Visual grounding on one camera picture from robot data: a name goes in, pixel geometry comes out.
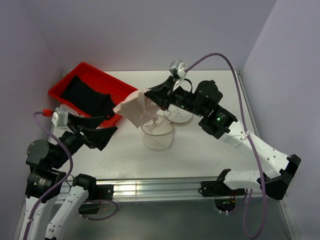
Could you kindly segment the beige bra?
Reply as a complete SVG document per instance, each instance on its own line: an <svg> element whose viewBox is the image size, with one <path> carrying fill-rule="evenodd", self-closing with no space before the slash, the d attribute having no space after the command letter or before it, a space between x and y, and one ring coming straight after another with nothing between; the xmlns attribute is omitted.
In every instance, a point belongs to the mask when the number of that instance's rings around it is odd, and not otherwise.
<svg viewBox="0 0 320 240"><path fill-rule="evenodd" d="M160 107L145 96L149 91L143 89L132 92L113 108L114 113L128 119L136 128L149 121L155 122L159 118Z"/></svg>

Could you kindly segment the white mesh laundry bag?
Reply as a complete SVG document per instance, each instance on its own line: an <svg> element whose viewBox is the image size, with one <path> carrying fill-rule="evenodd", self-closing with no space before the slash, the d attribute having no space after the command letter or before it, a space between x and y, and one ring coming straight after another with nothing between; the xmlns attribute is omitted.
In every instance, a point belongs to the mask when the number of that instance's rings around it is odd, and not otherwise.
<svg viewBox="0 0 320 240"><path fill-rule="evenodd" d="M141 138L145 147L153 151L167 150L173 142L174 126L187 124L193 115L177 106L170 105L158 111L158 119L141 126Z"/></svg>

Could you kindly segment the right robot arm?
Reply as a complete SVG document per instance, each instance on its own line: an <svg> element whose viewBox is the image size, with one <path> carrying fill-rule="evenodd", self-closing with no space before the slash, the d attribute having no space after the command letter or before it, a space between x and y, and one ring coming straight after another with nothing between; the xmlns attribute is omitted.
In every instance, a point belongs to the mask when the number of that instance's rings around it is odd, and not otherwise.
<svg viewBox="0 0 320 240"><path fill-rule="evenodd" d="M213 80L201 81L195 91L176 87L176 80L165 82L145 93L162 110L178 107L201 118L198 123L204 132L220 140L257 165L256 170L224 169L214 182L214 192L227 195L231 191L243 193L245 189L260 189L274 200L282 200L292 182L301 159L287 155L265 143L246 129L235 115L220 106L223 94Z"/></svg>

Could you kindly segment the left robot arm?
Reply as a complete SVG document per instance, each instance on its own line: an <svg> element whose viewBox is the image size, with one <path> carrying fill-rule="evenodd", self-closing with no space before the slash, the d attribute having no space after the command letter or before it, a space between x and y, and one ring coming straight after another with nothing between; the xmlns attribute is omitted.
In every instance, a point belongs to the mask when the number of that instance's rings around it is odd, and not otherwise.
<svg viewBox="0 0 320 240"><path fill-rule="evenodd" d="M53 219L53 207L63 182L74 167L73 155L84 145L103 150L117 127L99 128L103 117L79 117L63 108L43 109L33 114L34 122L56 141L33 141L27 149L26 164L30 167L25 190L25 214L19 234L20 240L59 240L66 222L79 207L96 197L96 178L86 174L75 177Z"/></svg>

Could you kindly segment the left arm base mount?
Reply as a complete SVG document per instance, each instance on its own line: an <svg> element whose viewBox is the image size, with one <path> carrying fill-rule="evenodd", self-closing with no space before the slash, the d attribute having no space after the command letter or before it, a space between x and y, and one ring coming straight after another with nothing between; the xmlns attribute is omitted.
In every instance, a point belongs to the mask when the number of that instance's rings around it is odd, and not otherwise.
<svg viewBox="0 0 320 240"><path fill-rule="evenodd" d="M88 200L112 200L114 193L113 184L97 184L97 179L86 174L77 175L72 182L72 186L79 186L88 192Z"/></svg>

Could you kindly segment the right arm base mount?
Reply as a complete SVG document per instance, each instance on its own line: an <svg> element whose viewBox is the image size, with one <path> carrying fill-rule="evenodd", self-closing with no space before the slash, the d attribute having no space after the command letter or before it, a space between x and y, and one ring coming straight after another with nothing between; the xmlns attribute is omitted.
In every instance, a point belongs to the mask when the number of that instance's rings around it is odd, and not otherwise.
<svg viewBox="0 0 320 240"><path fill-rule="evenodd" d="M244 188L230 189L225 183L227 173L231 169L224 169L216 180L202 181L198 193L203 197L236 197L244 196L246 191Z"/></svg>

